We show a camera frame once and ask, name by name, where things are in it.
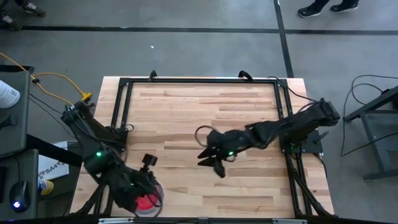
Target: wooden tabletop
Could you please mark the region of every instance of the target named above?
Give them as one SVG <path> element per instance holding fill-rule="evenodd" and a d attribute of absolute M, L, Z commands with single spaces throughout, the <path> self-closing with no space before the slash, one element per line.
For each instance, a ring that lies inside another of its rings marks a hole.
<path fill-rule="evenodd" d="M 105 126 L 111 123 L 119 78 L 103 79 L 95 118 Z M 302 79 L 288 79 L 288 84 L 297 94 L 306 95 Z M 308 103 L 290 96 L 294 112 Z M 235 162 L 224 162 L 223 179 L 211 167 L 197 166 L 197 155 L 203 150 L 193 136 L 197 127 L 211 125 L 221 132 L 242 129 L 245 124 L 277 120 L 276 108 L 272 85 L 136 83 L 127 119 L 135 130 L 127 140 L 126 164 L 140 168 L 145 153 L 159 158 L 152 170 L 165 189 L 160 217 L 293 217 L 285 157 L 278 140 L 265 150 L 249 149 Z M 205 129 L 200 132 L 202 141 L 207 134 Z M 303 164 L 309 189 L 333 213 L 321 162 L 312 154 L 304 154 Z M 81 208 L 96 186 L 82 168 L 71 212 Z M 298 194 L 304 211 L 300 190 Z M 132 214 L 114 204 L 112 216 Z"/>

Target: concrete floor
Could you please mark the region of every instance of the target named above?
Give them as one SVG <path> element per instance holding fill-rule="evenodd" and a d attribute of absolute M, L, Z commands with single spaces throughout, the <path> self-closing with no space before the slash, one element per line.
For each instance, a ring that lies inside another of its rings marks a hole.
<path fill-rule="evenodd" d="M 349 14 L 332 14 L 328 6 L 320 17 L 302 19 L 296 10 L 312 0 L 280 0 L 286 29 L 398 30 L 398 1 L 361 0 Z M 273 0 L 36 0 L 46 18 L 25 15 L 10 4 L 12 16 L 25 24 L 53 26 L 183 27 L 277 29 Z M 294 76 L 304 78 L 312 98 L 325 97 L 343 114 L 345 96 L 354 77 L 364 74 L 398 77 L 398 35 L 287 35 Z M 286 77 L 279 34 L 188 32 L 69 32 L 0 30 L 0 52 L 35 72 L 69 76 L 96 102 L 105 75 L 159 75 L 234 77 L 240 70 L 254 77 Z M 0 58 L 0 64 L 10 64 Z M 382 90 L 397 80 L 363 78 Z M 71 101 L 79 94 L 69 83 L 45 77 L 42 84 Z M 33 86 L 31 92 L 63 110 L 63 103 Z M 379 95 L 368 86 L 356 89 L 358 98 Z M 349 99 L 347 113 L 360 104 Z M 342 124 L 323 140 L 328 183 L 335 213 L 340 217 L 398 222 L 398 178 L 364 182 L 362 176 L 377 171 L 370 147 L 340 158 Z M 29 109 L 29 132 L 55 142 L 72 140 L 36 105 Z M 349 151 L 367 143 L 362 124 L 347 125 Z M 63 213 L 48 206 L 47 214 Z"/>

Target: black sneaker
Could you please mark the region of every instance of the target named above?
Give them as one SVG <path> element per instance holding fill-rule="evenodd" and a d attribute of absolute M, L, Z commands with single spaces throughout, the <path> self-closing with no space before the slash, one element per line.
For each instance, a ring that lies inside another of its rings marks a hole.
<path fill-rule="evenodd" d="M 43 9 L 37 7 L 35 4 L 33 4 L 32 1 L 26 1 L 22 5 L 22 7 L 24 8 L 26 13 L 35 14 L 36 16 L 40 17 L 45 17 L 46 15 L 46 12 Z"/>
<path fill-rule="evenodd" d="M 321 11 L 315 10 L 315 7 L 313 4 L 311 4 L 309 7 L 305 7 L 305 8 L 298 10 L 298 15 L 301 16 L 302 18 L 319 16 L 320 14 L 321 14 Z"/>
<path fill-rule="evenodd" d="M 353 6 L 344 6 L 342 4 L 334 5 L 330 7 L 330 11 L 333 13 L 351 12 L 358 8 L 358 3 Z"/>
<path fill-rule="evenodd" d="M 12 19 L 10 16 L 8 16 L 7 12 L 0 12 L 0 16 L 1 16 L 1 20 L 3 22 L 5 22 L 8 27 L 10 27 L 10 29 L 12 30 L 20 30 L 22 28 L 22 25 L 15 21 L 14 19 Z"/>

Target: cable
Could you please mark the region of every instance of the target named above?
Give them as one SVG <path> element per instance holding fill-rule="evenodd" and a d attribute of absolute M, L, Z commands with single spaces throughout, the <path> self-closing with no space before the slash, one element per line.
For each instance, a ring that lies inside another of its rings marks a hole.
<path fill-rule="evenodd" d="M 376 75 L 360 75 L 360 76 L 356 77 L 356 78 L 353 80 L 353 83 L 354 83 L 354 81 L 355 81 L 357 78 L 363 77 L 363 76 L 375 76 L 375 77 L 378 77 L 378 76 L 376 76 Z M 347 101 L 348 101 L 349 94 L 350 94 L 351 92 L 353 92 L 354 89 L 355 89 L 357 86 L 361 86 L 361 85 L 373 86 L 372 84 L 368 84 L 368 83 L 360 83 L 360 84 L 357 84 L 357 85 L 351 87 L 351 89 L 350 89 L 349 92 L 347 93 L 347 97 L 346 97 L 345 102 L 344 102 L 344 106 L 343 106 L 343 119 L 344 119 L 345 116 L 346 116 L 346 106 L 347 106 Z M 341 143 L 340 157 L 343 157 L 343 156 L 347 155 L 347 154 L 344 154 L 344 155 L 343 155 L 345 141 L 346 141 L 346 122 L 343 120 L 343 140 L 342 140 L 342 143 Z"/>
<path fill-rule="evenodd" d="M 147 181 L 148 181 L 149 183 L 152 183 L 154 189 L 157 189 L 156 184 L 154 184 L 152 181 L 150 181 L 149 178 L 148 178 L 148 176 L 146 176 L 146 179 L 147 179 Z M 146 192 L 146 194 L 147 194 L 147 196 L 148 196 L 148 199 L 149 199 L 149 201 L 153 204 L 153 206 L 159 208 L 158 211 L 156 212 L 156 214 L 154 215 L 154 217 L 157 217 L 157 216 L 161 213 L 162 208 L 163 208 L 163 200 L 162 200 L 162 197 L 160 196 L 160 193 L 158 193 L 156 190 L 155 190 L 153 193 L 151 193 L 151 191 L 148 190 L 148 188 L 146 188 L 146 186 L 143 185 L 142 183 L 138 182 L 137 184 L 139 184 L 139 185 L 145 190 L 145 192 Z M 157 205 L 157 204 L 149 197 L 150 194 L 155 195 L 155 197 L 157 198 L 157 200 L 158 200 L 159 203 L 160 203 L 159 205 Z"/>
<path fill-rule="evenodd" d="M 392 134 L 388 134 L 388 135 L 386 135 L 386 136 L 384 136 L 384 137 L 381 137 L 381 138 L 379 138 L 379 139 L 376 139 L 376 140 L 374 140 L 374 141 L 371 141 L 371 142 L 369 142 L 369 143 L 367 143 L 367 144 L 365 144 L 365 145 L 363 145 L 363 146 L 360 146 L 360 147 L 357 147 L 356 149 L 351 150 L 350 152 L 344 153 L 344 154 L 342 155 L 342 157 L 343 157 L 343 156 L 346 156 L 346 155 L 348 155 L 348 154 L 350 154 L 350 153 L 352 153 L 352 152 L 354 152 L 354 151 L 357 151 L 358 149 L 362 149 L 363 147 L 366 147 L 366 146 L 368 146 L 368 145 L 370 145 L 370 144 L 373 144 L 373 143 L 375 143 L 375 142 L 377 142 L 377 141 L 379 141 L 379 140 L 388 138 L 388 137 L 393 136 L 393 135 L 396 135 L 396 134 L 398 134 L 398 132 L 392 133 Z"/>
<path fill-rule="evenodd" d="M 61 112 L 57 111 L 56 109 L 52 108 L 51 106 L 49 106 L 48 104 L 44 103 L 42 100 L 38 99 L 36 96 L 34 96 L 33 94 L 29 93 L 29 95 L 33 98 L 35 98 L 37 101 L 41 102 L 42 104 L 44 104 L 45 106 L 49 107 L 51 110 L 54 110 L 55 112 L 57 112 L 60 115 L 63 115 Z"/>
<path fill-rule="evenodd" d="M 68 78 L 68 77 L 65 76 L 65 75 L 61 75 L 61 74 L 53 73 L 53 72 L 43 72 L 43 73 L 35 74 L 35 75 L 33 75 L 33 77 L 36 78 L 37 76 L 41 76 L 41 75 L 55 75 L 55 76 L 58 76 L 58 77 L 62 77 L 62 78 L 64 78 L 64 79 L 68 80 L 73 86 L 75 86 L 75 88 L 76 88 L 81 94 L 84 94 L 84 92 L 76 85 L 76 83 L 74 83 L 72 80 L 70 80 L 70 78 Z"/>
<path fill-rule="evenodd" d="M 311 102 L 311 103 L 307 103 L 306 105 L 304 105 L 303 107 L 301 107 L 301 108 L 298 110 L 298 113 L 301 112 L 301 111 L 303 111 L 306 107 L 310 107 L 310 106 L 312 106 L 312 105 L 318 104 L 319 102 L 320 102 L 320 101 L 314 101 L 314 102 Z"/>
<path fill-rule="evenodd" d="M 132 213 L 134 214 L 134 216 L 135 216 L 136 218 L 141 218 L 135 211 L 132 212 Z"/>
<path fill-rule="evenodd" d="M 201 130 L 202 128 L 210 128 L 212 131 L 217 131 L 217 130 L 216 130 L 215 128 L 209 126 L 209 125 L 202 125 L 202 126 L 200 126 L 200 127 L 195 131 L 195 139 L 197 140 L 198 144 L 199 144 L 201 147 L 207 147 L 207 145 L 202 144 L 202 143 L 199 141 L 199 139 L 198 139 L 198 132 L 199 132 L 199 130 Z"/>
<path fill-rule="evenodd" d="M 3 54 L 3 53 L 1 53 L 1 52 L 0 52 L 0 55 L 2 55 L 4 58 L 8 59 L 8 60 L 11 61 L 12 63 L 16 64 L 16 65 L 17 65 L 19 68 L 21 68 L 23 71 L 26 71 L 26 69 L 25 69 L 24 67 L 22 67 L 19 63 L 17 63 L 16 61 L 14 61 L 13 59 L 11 59 L 11 58 L 8 57 L 7 55 L 5 55 L 5 54 Z M 61 74 L 57 74 L 57 73 L 52 73 L 52 72 L 44 72 L 44 73 L 38 73 L 38 74 L 35 74 L 35 75 L 30 75 L 30 78 L 31 78 L 32 80 L 34 80 L 37 76 L 41 76 L 41 75 L 55 75 L 55 76 L 58 76 L 58 77 L 65 78 L 65 79 L 68 80 L 73 86 L 75 86 L 75 88 L 81 93 L 81 95 L 82 95 L 82 100 L 83 100 L 83 101 L 85 101 L 86 99 L 90 99 L 91 96 L 92 96 L 91 93 L 85 93 L 85 92 L 83 92 L 81 89 L 79 89 L 79 87 L 76 85 L 76 83 L 74 83 L 72 80 L 70 80 L 70 79 L 69 79 L 67 76 L 65 76 L 65 75 L 61 75 Z M 45 88 L 44 88 L 39 82 L 36 82 L 35 84 L 36 84 L 37 86 L 39 86 L 39 88 L 42 89 L 42 91 L 43 91 L 44 93 L 46 93 L 46 94 L 48 94 L 48 95 L 50 95 L 50 96 L 52 96 L 52 97 L 55 97 L 55 98 L 57 98 L 57 99 L 59 99 L 59 100 L 62 100 L 62 101 L 66 102 L 66 103 L 68 103 L 68 104 L 70 104 L 70 105 L 73 105 L 73 103 L 72 103 L 71 101 L 68 101 L 68 100 L 62 98 L 61 96 L 57 96 L 57 95 L 55 95 L 55 94 L 53 94 L 53 93 L 50 93 L 50 92 L 48 92 L 47 90 L 45 90 Z"/>
<path fill-rule="evenodd" d="M 369 86 L 371 86 L 371 87 L 374 87 L 375 89 L 379 90 L 381 93 L 383 92 L 379 87 L 377 87 L 377 86 L 375 86 L 375 85 L 368 84 L 368 83 L 363 83 L 363 84 L 366 84 L 366 85 L 369 85 Z M 355 97 L 354 91 L 353 91 L 353 97 L 354 97 L 354 99 L 355 99 L 358 103 L 361 103 L 362 105 L 365 105 L 365 103 L 360 102 L 360 101 Z"/>
<path fill-rule="evenodd" d="M 351 88 L 354 87 L 355 80 L 357 80 L 358 78 L 361 78 L 361 77 L 377 77 L 377 78 L 392 78 L 392 79 L 398 79 L 397 77 L 388 77 L 388 76 L 382 76 L 382 75 L 360 75 L 360 76 L 354 78 L 353 82 L 351 83 Z M 376 86 L 374 86 L 374 85 L 372 85 L 372 84 L 368 84 L 368 85 L 369 85 L 369 86 L 373 86 L 374 88 L 377 88 L 378 90 L 381 91 L 380 88 L 378 88 L 378 87 L 376 87 Z M 361 103 L 362 105 L 365 105 L 364 103 L 360 102 L 360 101 L 355 97 L 354 91 L 353 91 L 353 97 L 354 97 L 354 99 L 355 99 L 358 103 Z"/>
<path fill-rule="evenodd" d="M 73 139 L 76 139 L 73 135 L 71 135 L 68 131 L 68 129 L 62 125 L 61 122 L 59 122 L 54 116 L 52 116 L 52 114 L 50 114 L 50 112 L 48 112 L 46 109 L 44 109 L 42 106 L 40 106 L 38 103 L 36 103 L 34 100 L 32 100 L 31 98 L 29 98 L 34 104 L 36 104 L 37 106 L 39 106 L 40 108 L 42 108 L 48 115 L 50 115 L 58 124 L 60 124 L 64 130 L 69 134 L 69 136 L 71 136 Z"/>
<path fill-rule="evenodd" d="M 323 169 L 325 170 L 325 175 L 326 175 L 326 179 L 327 179 L 328 178 L 328 172 L 326 170 L 325 162 L 323 161 L 323 159 L 317 153 L 313 153 L 313 155 L 318 157 L 318 159 L 321 161 L 321 163 L 323 165 Z"/>
<path fill-rule="evenodd" d="M 127 126 L 131 126 L 131 130 L 129 130 L 128 128 L 126 128 L 127 132 L 132 132 L 134 130 L 134 126 L 132 124 L 127 124 L 125 127 Z"/>
<path fill-rule="evenodd" d="M 268 78 L 275 78 L 276 80 L 277 80 L 277 82 L 278 82 L 278 84 L 280 84 L 281 86 L 283 86 L 284 88 L 287 88 L 289 91 L 291 91 L 294 95 L 296 95 L 296 96 L 298 96 L 298 97 L 300 97 L 300 98 L 303 98 L 303 99 L 306 99 L 306 100 L 309 100 L 309 101 L 317 101 L 317 100 L 313 100 L 313 99 L 311 99 L 311 98 L 308 98 L 308 97 L 305 97 L 305 96 L 301 96 L 301 95 L 298 95 L 297 93 L 295 93 L 291 88 L 289 88 L 288 86 L 285 86 L 285 84 L 283 84 L 282 82 L 281 82 L 281 80 L 278 78 L 278 77 L 268 77 Z"/>
<path fill-rule="evenodd" d="M 14 156 L 14 159 L 17 161 L 17 165 L 18 165 L 18 181 L 21 181 L 21 167 L 19 165 L 19 159 L 15 154 L 13 156 Z"/>
<path fill-rule="evenodd" d="M 65 111 L 68 113 L 68 115 L 69 115 L 71 118 L 73 117 L 73 116 L 70 114 L 67 105 L 65 105 Z M 80 116 L 78 116 L 78 117 L 79 117 L 80 121 L 81 121 L 82 123 L 84 123 L 84 121 L 82 120 L 82 118 L 81 118 Z M 94 140 L 96 140 L 96 141 L 99 141 L 99 142 L 104 141 L 104 142 L 116 143 L 116 144 L 121 145 L 121 146 L 124 148 L 124 144 L 122 144 L 121 142 L 113 141 L 113 140 L 108 140 L 108 139 L 97 138 L 96 136 L 92 136 L 90 133 L 88 133 L 88 132 L 86 132 L 85 130 L 83 130 L 83 128 L 80 127 L 79 125 L 76 124 L 76 127 L 77 127 L 78 129 L 80 129 L 80 131 L 82 131 L 83 133 L 85 133 L 88 137 L 90 137 L 90 138 L 92 138 L 92 139 L 94 139 Z"/>
<path fill-rule="evenodd" d="M 300 145 L 300 146 L 299 146 L 299 153 L 295 153 L 295 154 L 296 154 L 296 157 L 294 157 L 294 156 L 293 156 L 294 154 L 292 154 L 292 158 L 295 159 L 295 160 L 301 159 L 302 151 L 303 151 L 303 146 Z"/>

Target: blue light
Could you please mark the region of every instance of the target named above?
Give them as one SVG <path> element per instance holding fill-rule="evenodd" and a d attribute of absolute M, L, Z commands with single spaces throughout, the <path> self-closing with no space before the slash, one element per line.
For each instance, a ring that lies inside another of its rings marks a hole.
<path fill-rule="evenodd" d="M 13 205 L 13 206 L 16 207 L 16 208 L 19 208 L 20 205 L 21 205 L 21 204 L 20 204 L 19 202 L 14 202 L 14 205 Z"/>

